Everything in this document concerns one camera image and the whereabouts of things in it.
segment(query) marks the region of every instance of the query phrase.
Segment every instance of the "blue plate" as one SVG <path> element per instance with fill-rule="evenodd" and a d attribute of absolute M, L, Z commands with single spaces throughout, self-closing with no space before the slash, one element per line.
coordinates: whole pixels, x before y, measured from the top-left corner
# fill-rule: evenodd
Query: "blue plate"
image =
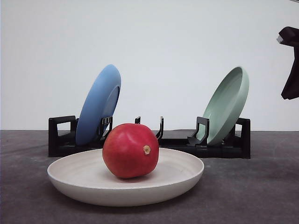
<path fill-rule="evenodd" d="M 76 130 L 77 145 L 88 144 L 97 137 L 101 118 L 113 116 L 120 90 L 120 73 L 110 64 L 98 75 L 86 97 Z"/>

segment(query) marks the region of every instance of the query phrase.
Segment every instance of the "black object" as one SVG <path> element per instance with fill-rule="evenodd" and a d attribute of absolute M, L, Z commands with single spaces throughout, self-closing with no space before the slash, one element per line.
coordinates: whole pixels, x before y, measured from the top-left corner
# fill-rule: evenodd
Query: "black object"
<path fill-rule="evenodd" d="M 75 116 L 49 118 L 49 157 L 67 156 L 103 147 L 106 137 L 112 130 L 113 118 L 102 118 L 97 129 L 96 139 L 83 146 L 76 145 L 76 128 L 78 120 L 79 119 L 76 119 Z M 67 122 L 71 123 L 70 132 L 59 136 L 57 124 Z M 104 133 L 104 126 L 107 125 L 109 125 L 109 130 Z"/>
<path fill-rule="evenodd" d="M 156 137 L 158 138 L 160 147 L 171 148 L 186 153 L 193 154 L 199 158 L 244 158 L 250 159 L 250 119 L 239 118 L 236 124 L 242 125 L 241 136 L 235 134 L 235 125 L 223 143 L 219 146 L 208 146 L 207 138 L 209 136 L 209 119 L 197 117 L 196 130 L 184 139 L 165 139 L 164 118 L 160 118 L 160 130 Z M 205 135 L 199 140 L 196 135 L 199 131 L 199 125 L 205 126 Z"/>
<path fill-rule="evenodd" d="M 283 99 L 299 97 L 299 29 L 285 27 L 279 32 L 277 41 L 280 44 L 294 47 L 295 59 L 291 73 L 281 93 Z"/>
<path fill-rule="evenodd" d="M 67 156 L 74 153 L 102 148 L 106 137 L 112 130 L 112 117 L 102 118 L 98 127 L 98 137 L 84 146 L 77 146 L 75 141 L 78 119 L 75 116 L 49 118 L 49 157 Z M 141 117 L 135 119 L 140 124 Z M 71 123 L 71 130 L 67 134 L 58 135 L 57 124 Z M 199 125 L 205 126 L 205 136 L 198 140 L 196 135 Z M 208 146 L 209 119 L 197 117 L 196 130 L 188 138 L 166 139 L 163 138 L 164 118 L 160 118 L 160 129 L 156 134 L 160 147 L 171 148 L 193 154 L 199 158 L 244 158 L 250 159 L 250 119 L 239 118 L 236 124 L 242 125 L 241 136 L 235 134 L 235 126 L 229 132 L 223 143 L 217 147 Z M 104 133 L 104 126 L 109 125 L 109 130 Z"/>

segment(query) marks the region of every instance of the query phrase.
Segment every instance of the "plate rim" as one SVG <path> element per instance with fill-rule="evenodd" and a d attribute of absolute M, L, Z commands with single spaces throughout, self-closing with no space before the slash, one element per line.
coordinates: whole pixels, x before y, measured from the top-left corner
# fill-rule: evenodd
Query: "plate rim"
<path fill-rule="evenodd" d="M 163 147 L 160 147 L 159 150 L 160 150 L 160 149 L 163 149 L 163 150 L 171 150 L 171 151 L 175 151 L 176 153 L 186 154 L 186 155 L 188 155 L 188 156 L 190 156 L 190 157 L 193 157 L 193 158 L 197 159 L 197 160 L 199 161 L 199 163 L 201 163 L 202 167 L 201 167 L 201 169 L 200 169 L 196 174 L 194 174 L 194 175 L 192 175 L 191 177 L 189 177 L 189 178 L 187 178 L 187 179 L 185 179 L 185 180 L 182 180 L 182 181 L 172 182 L 172 183 L 168 183 L 168 184 L 161 184 L 161 185 L 152 185 L 152 186 L 146 186 L 146 187 L 142 187 L 142 186 L 140 186 L 140 187 L 132 187 L 132 186 L 130 186 L 130 187 L 129 187 L 129 186 L 128 186 L 128 187 L 123 187 L 123 188 L 119 188 L 119 187 L 116 187 L 116 188 L 91 187 L 91 186 L 86 186 L 86 185 L 72 184 L 72 183 L 69 183 L 69 182 L 67 182 L 67 181 L 61 181 L 61 180 L 55 178 L 55 177 L 50 173 L 50 168 L 51 168 L 52 166 L 54 166 L 56 162 L 61 161 L 61 160 L 63 160 L 63 159 L 66 159 L 66 158 L 68 158 L 68 157 L 74 156 L 74 155 L 78 155 L 78 154 L 83 154 L 83 153 L 95 152 L 95 151 L 103 150 L 102 148 L 99 148 L 99 149 L 88 150 L 88 151 L 84 151 L 84 152 L 80 152 L 80 153 L 76 153 L 76 154 L 71 154 L 71 155 L 62 157 L 62 158 L 60 158 L 60 159 L 58 159 L 58 160 L 52 162 L 52 163 L 48 166 L 48 168 L 47 168 L 47 173 L 48 173 L 48 176 L 49 176 L 51 179 L 53 179 L 53 180 L 55 180 L 55 181 L 57 181 L 57 182 L 59 182 L 59 183 L 63 183 L 63 184 L 70 185 L 70 186 L 73 186 L 73 187 L 88 188 L 88 189 L 100 189 L 100 190 L 133 190 L 133 189 L 152 189 L 152 188 L 159 188 L 159 187 L 169 186 L 169 185 L 173 185 L 173 184 L 179 184 L 179 183 L 182 183 L 182 182 L 186 182 L 186 181 L 192 180 L 192 179 L 194 179 L 195 177 L 197 177 L 197 176 L 199 176 L 199 175 L 201 175 L 201 174 L 203 173 L 204 168 L 205 168 L 205 164 L 204 164 L 204 162 L 203 162 L 200 158 L 198 158 L 198 157 L 196 157 L 196 156 L 194 156 L 194 155 L 192 155 L 192 154 L 189 154 L 189 153 L 186 153 L 186 152 L 182 152 L 182 151 L 179 151 L 179 150 L 175 150 L 175 149 L 163 148 Z"/>
<path fill-rule="evenodd" d="M 110 90 L 109 93 L 107 91 L 103 91 L 103 89 L 98 89 L 97 86 L 95 86 L 95 84 L 103 83 L 103 81 L 105 81 L 106 74 L 108 72 L 111 72 L 111 74 L 112 74 L 111 78 L 113 78 L 112 83 L 109 83 L 108 85 L 106 84 L 106 86 L 109 87 L 109 90 Z M 94 122 L 92 120 L 87 119 L 89 116 L 88 116 L 88 113 L 86 112 L 86 109 L 88 108 L 87 105 L 90 104 L 90 102 L 91 102 L 90 99 L 92 98 L 92 96 L 99 92 L 102 93 L 102 94 L 100 94 L 100 96 L 97 96 L 100 98 L 102 97 L 105 101 L 105 104 L 101 107 L 102 111 L 100 112 L 100 115 L 98 116 L 99 118 L 102 118 L 104 116 L 103 112 L 108 103 L 108 99 L 115 89 L 118 89 L 118 96 L 117 96 L 117 99 L 115 100 L 115 106 L 114 106 L 111 116 L 113 116 L 113 114 L 115 112 L 115 109 L 117 107 L 117 103 L 119 100 L 120 92 L 121 92 L 121 75 L 120 75 L 120 72 L 118 71 L 118 69 L 113 64 L 109 64 L 109 65 L 105 66 L 102 69 L 102 71 L 97 75 L 97 77 L 95 78 L 95 80 L 94 80 L 85 100 L 84 100 L 83 106 L 81 108 L 80 116 L 79 116 L 79 121 L 78 121 L 77 128 L 76 128 L 75 142 L 77 145 L 81 146 L 81 145 L 87 144 L 92 139 L 91 134 L 89 135 L 89 137 L 82 137 L 82 136 L 78 135 L 78 133 L 86 132 L 84 129 L 81 128 L 82 126 L 84 127 L 84 126 L 86 126 L 86 124 L 94 124 Z"/>
<path fill-rule="evenodd" d="M 237 107 L 237 102 L 241 100 L 241 98 L 240 98 L 240 97 L 241 97 L 241 95 L 240 95 L 241 87 L 242 87 L 243 85 L 246 85 L 246 81 L 244 81 L 244 79 L 247 80 L 248 85 L 246 85 L 246 86 L 243 88 L 244 91 L 246 91 L 246 98 L 245 98 L 245 100 L 244 100 L 244 105 L 242 106 L 242 109 L 241 109 L 241 111 L 240 111 L 240 114 L 242 113 L 243 108 L 244 108 L 244 106 L 245 106 L 245 103 L 246 103 L 246 100 L 247 100 L 247 97 L 248 97 L 248 93 L 249 93 L 249 76 L 248 76 L 246 70 L 245 70 L 242 66 L 236 66 L 236 67 L 234 67 L 230 72 L 228 72 L 227 75 L 226 75 L 226 76 L 222 79 L 222 81 L 219 83 L 219 85 L 217 86 L 215 92 L 213 93 L 212 97 L 210 98 L 210 100 L 209 100 L 209 102 L 208 102 L 208 104 L 207 104 L 207 106 L 206 106 L 205 111 L 204 111 L 203 114 L 206 113 L 206 110 L 207 110 L 207 108 L 209 107 L 209 104 L 210 104 L 211 100 L 213 99 L 214 95 L 216 94 L 217 90 L 219 89 L 219 87 L 221 86 L 221 84 L 223 83 L 223 81 L 227 78 L 227 76 L 228 76 L 232 71 L 234 71 L 234 70 L 236 70 L 236 69 L 241 69 L 241 71 L 242 71 L 242 81 L 241 81 L 240 88 L 239 88 L 238 93 L 237 93 L 237 97 L 236 97 L 236 99 L 235 99 L 235 101 L 234 101 L 234 105 L 231 107 L 231 110 L 230 110 L 230 112 L 229 112 L 229 115 L 226 117 L 225 122 L 218 128 L 217 133 L 215 134 L 215 136 L 214 136 L 212 139 L 210 139 L 210 140 L 207 139 L 207 144 L 208 144 L 208 145 L 217 145 L 217 144 L 220 144 L 219 141 L 217 141 L 216 143 L 213 142 L 213 141 L 215 141 L 215 139 L 217 138 L 217 135 L 222 131 L 222 129 L 223 129 L 223 127 L 226 125 L 226 123 L 227 123 L 229 120 L 234 119 L 234 117 L 232 117 L 232 116 L 234 115 L 234 111 L 235 111 L 235 109 L 236 109 L 236 107 Z"/>

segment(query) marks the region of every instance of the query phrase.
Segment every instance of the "white wall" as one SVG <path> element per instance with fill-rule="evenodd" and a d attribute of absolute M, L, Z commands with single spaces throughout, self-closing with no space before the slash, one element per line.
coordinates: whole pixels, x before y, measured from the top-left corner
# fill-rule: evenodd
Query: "white wall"
<path fill-rule="evenodd" d="M 299 99 L 280 96 L 294 57 L 276 41 L 286 26 L 299 28 L 299 3 L 2 0 L 1 129 L 78 117 L 112 63 L 122 77 L 114 126 L 141 116 L 158 129 L 162 115 L 165 129 L 195 128 L 220 81 L 241 65 L 250 77 L 241 116 L 252 130 L 299 130 Z"/>

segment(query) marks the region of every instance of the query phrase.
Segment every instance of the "table surface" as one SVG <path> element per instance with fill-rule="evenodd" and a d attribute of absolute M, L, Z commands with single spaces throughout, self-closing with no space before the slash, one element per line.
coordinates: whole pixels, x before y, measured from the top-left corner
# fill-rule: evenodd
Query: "table surface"
<path fill-rule="evenodd" d="M 188 135 L 181 130 L 165 135 Z M 48 131 L 1 131 L 1 223 L 299 223 L 299 132 L 251 132 L 251 159 L 202 159 L 200 181 L 166 202 L 104 207 L 51 184 Z"/>

